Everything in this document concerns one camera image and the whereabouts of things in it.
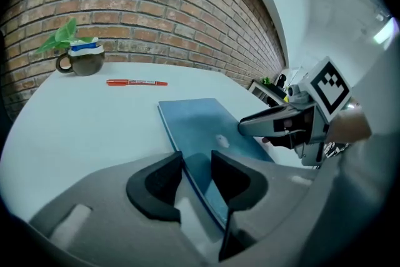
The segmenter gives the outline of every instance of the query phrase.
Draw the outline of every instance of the white table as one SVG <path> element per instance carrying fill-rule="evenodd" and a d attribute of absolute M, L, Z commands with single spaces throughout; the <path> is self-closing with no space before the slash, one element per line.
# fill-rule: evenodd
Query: white table
<path fill-rule="evenodd" d="M 107 79 L 166 81 L 168 86 L 107 86 Z M 106 63 L 89 77 L 55 71 L 27 102 L 4 146 L 0 192 L 6 205 L 29 221 L 93 171 L 173 151 L 158 102 L 196 98 L 216 98 L 238 120 L 267 108 L 213 71 L 141 63 Z M 294 151 L 264 148 L 277 163 L 301 165 Z M 200 251 L 214 250 L 222 233 L 186 177 L 176 198 L 182 230 Z"/>
<path fill-rule="evenodd" d="M 254 94 L 254 90 L 258 89 L 260 91 L 262 91 L 264 94 L 266 94 L 267 96 L 271 97 L 277 104 L 284 104 L 286 103 L 285 100 L 283 100 L 281 97 L 279 97 L 276 93 L 274 93 L 272 90 L 268 89 L 267 87 L 263 86 L 262 84 L 259 84 L 257 81 L 253 81 L 249 91 L 250 93 Z"/>

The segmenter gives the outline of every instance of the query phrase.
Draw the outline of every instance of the mug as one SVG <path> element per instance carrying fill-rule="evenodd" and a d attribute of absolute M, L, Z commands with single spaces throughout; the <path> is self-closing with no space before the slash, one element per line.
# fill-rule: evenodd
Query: mug
<path fill-rule="evenodd" d="M 95 48 L 81 48 L 76 51 L 73 49 L 74 48 L 72 47 L 68 53 L 64 53 L 57 58 L 56 68 L 60 73 L 67 74 L 74 71 L 78 76 L 89 76 L 98 72 L 103 66 L 103 46 L 98 46 Z M 64 69 L 60 66 L 60 62 L 64 58 L 68 58 L 71 67 Z"/>

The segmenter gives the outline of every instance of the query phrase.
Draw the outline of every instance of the red marker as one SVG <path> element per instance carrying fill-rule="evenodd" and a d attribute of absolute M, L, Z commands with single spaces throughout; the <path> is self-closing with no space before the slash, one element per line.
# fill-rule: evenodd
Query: red marker
<path fill-rule="evenodd" d="M 128 85 L 145 85 L 145 86 L 167 86 L 168 83 L 163 81 L 150 81 L 150 80 L 128 80 L 128 79 L 109 79 L 107 80 L 108 86 L 128 86 Z"/>

